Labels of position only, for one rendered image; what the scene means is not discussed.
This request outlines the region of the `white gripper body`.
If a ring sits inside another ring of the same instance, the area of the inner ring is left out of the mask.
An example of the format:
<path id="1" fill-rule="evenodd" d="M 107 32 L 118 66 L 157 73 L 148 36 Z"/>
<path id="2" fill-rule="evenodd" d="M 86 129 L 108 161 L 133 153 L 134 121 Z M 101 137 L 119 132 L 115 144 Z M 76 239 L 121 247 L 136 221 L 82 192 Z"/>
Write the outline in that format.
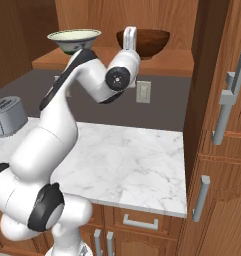
<path id="1" fill-rule="evenodd" d="M 127 26 L 123 33 L 123 48 L 125 50 L 136 50 L 137 28 Z"/>

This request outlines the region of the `tall wooden cabinet door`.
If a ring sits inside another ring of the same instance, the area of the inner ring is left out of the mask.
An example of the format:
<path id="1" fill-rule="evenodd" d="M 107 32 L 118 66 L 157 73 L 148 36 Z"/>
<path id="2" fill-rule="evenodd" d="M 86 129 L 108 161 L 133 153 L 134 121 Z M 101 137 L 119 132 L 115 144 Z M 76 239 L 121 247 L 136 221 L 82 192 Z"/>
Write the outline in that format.
<path id="1" fill-rule="evenodd" d="M 207 102 L 203 130 L 216 128 L 220 111 L 221 91 L 226 88 L 226 74 L 235 72 L 241 53 L 241 0 L 230 0 L 218 52 L 215 72 Z M 232 107 L 226 128 L 227 135 L 241 133 L 241 88 L 236 104 Z"/>
<path id="2" fill-rule="evenodd" d="M 200 177 L 210 177 L 210 186 L 199 222 L 192 220 L 194 251 L 190 256 L 241 256 L 241 164 L 200 160 Z"/>

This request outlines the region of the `wooden base cabinet door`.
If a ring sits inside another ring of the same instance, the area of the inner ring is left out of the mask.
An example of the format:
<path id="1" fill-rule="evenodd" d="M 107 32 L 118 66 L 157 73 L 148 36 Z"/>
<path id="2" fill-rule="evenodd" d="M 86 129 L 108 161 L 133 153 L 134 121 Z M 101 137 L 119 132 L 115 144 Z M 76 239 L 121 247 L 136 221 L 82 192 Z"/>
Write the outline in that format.
<path id="1" fill-rule="evenodd" d="M 175 256 L 176 239 L 117 229 L 108 231 L 114 232 L 115 256 Z"/>
<path id="2" fill-rule="evenodd" d="M 100 244 L 101 244 L 101 249 L 103 250 L 102 256 L 104 256 L 104 247 L 103 247 L 103 239 L 102 239 L 102 237 L 103 237 L 103 229 L 100 226 L 87 224 L 87 225 L 82 226 L 80 228 L 80 233 L 82 235 L 83 241 L 92 250 L 93 255 L 96 256 L 95 241 L 94 241 L 94 232 L 95 232 L 96 229 L 100 229 L 101 230 Z"/>

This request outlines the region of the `brown wooden bowl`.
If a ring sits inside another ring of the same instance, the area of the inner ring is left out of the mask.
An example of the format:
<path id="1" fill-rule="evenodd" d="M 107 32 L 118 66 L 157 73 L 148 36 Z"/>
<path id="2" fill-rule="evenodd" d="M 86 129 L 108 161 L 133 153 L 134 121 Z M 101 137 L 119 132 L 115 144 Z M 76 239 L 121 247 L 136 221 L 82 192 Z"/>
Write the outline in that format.
<path id="1" fill-rule="evenodd" d="M 121 50 L 117 57 L 133 55 L 140 60 L 151 59 L 160 53 L 169 41 L 170 33 L 158 29 L 137 29 L 136 50 L 125 50 L 123 48 L 124 30 L 116 33 L 117 41 Z"/>

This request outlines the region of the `white and green bowl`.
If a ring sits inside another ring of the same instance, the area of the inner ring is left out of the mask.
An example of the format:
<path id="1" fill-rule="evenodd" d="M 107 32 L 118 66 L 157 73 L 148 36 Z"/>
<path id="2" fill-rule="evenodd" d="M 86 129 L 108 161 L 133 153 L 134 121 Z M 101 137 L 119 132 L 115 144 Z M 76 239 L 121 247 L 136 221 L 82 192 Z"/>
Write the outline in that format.
<path id="1" fill-rule="evenodd" d="M 47 36 L 68 55 L 73 55 L 80 49 L 90 49 L 93 42 L 102 34 L 95 29 L 73 29 L 53 32 Z"/>

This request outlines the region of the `silver toaster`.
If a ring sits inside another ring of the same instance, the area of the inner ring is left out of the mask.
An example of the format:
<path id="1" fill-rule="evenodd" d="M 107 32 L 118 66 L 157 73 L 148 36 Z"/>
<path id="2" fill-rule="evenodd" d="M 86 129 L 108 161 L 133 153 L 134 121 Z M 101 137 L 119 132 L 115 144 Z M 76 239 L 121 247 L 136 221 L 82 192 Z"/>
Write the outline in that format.
<path id="1" fill-rule="evenodd" d="M 6 96 L 0 99 L 0 138 L 18 132 L 28 121 L 21 98 Z"/>

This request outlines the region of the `wooden drawer front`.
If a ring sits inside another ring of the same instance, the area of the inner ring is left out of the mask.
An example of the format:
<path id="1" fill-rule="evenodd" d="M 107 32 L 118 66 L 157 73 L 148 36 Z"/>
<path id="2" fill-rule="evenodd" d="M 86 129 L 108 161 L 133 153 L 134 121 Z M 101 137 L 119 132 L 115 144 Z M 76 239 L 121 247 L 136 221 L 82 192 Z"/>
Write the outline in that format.
<path id="1" fill-rule="evenodd" d="M 136 221 L 141 221 L 146 223 L 153 223 L 154 219 L 158 219 L 159 220 L 158 230 L 149 230 L 144 228 L 137 228 L 137 227 L 123 225 L 123 218 L 125 214 L 129 214 L 129 218 L 131 220 L 136 220 Z M 113 224 L 115 227 L 120 227 L 125 230 L 140 231 L 140 232 L 155 234 L 159 236 L 164 236 L 167 234 L 163 226 L 163 217 L 161 215 L 148 213 L 148 212 L 114 207 L 113 208 Z"/>

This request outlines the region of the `wooden wall cabinet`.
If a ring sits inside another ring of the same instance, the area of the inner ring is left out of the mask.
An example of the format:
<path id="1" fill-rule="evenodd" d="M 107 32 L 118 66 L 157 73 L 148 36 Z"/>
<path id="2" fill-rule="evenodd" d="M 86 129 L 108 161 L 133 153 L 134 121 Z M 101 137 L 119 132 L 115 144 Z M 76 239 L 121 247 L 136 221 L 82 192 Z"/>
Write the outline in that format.
<path id="1" fill-rule="evenodd" d="M 127 26 L 170 33 L 166 47 L 140 65 L 142 75 L 184 76 L 193 73 L 191 52 L 198 0 L 55 0 L 59 28 L 102 32 L 92 49 L 104 64 L 120 50 L 116 33 Z"/>

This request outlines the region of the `white wall outlet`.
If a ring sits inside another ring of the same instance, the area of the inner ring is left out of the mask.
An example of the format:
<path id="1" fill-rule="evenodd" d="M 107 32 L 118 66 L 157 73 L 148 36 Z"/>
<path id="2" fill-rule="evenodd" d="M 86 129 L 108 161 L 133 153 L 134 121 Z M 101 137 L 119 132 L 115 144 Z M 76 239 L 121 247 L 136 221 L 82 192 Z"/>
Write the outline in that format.
<path id="1" fill-rule="evenodd" d="M 138 81 L 136 86 L 136 102 L 150 103 L 151 83 L 149 81 Z"/>

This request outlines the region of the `wooden wall cabinet door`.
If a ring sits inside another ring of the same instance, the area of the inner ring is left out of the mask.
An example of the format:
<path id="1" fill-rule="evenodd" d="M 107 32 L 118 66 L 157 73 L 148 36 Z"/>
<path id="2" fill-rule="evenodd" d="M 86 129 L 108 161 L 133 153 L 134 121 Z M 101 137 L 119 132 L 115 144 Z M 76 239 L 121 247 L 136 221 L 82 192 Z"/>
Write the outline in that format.
<path id="1" fill-rule="evenodd" d="M 56 48 L 47 35 L 57 30 L 55 0 L 0 0 L 0 89 Z"/>
<path id="2" fill-rule="evenodd" d="M 194 69 L 183 129 L 186 184 L 192 176 L 229 3 L 230 0 L 198 3 L 192 42 Z"/>

